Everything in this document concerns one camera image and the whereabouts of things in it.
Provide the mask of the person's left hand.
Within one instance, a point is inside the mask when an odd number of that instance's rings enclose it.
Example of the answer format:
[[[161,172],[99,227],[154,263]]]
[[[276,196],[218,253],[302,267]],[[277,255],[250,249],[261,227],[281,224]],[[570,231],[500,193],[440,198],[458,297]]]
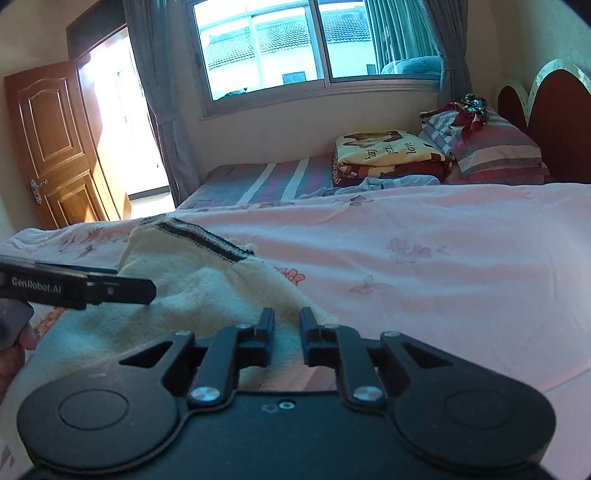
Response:
[[[0,355],[0,399],[3,400],[26,362],[26,353],[34,351],[38,343],[35,329],[28,323],[20,333],[15,345],[3,350]]]

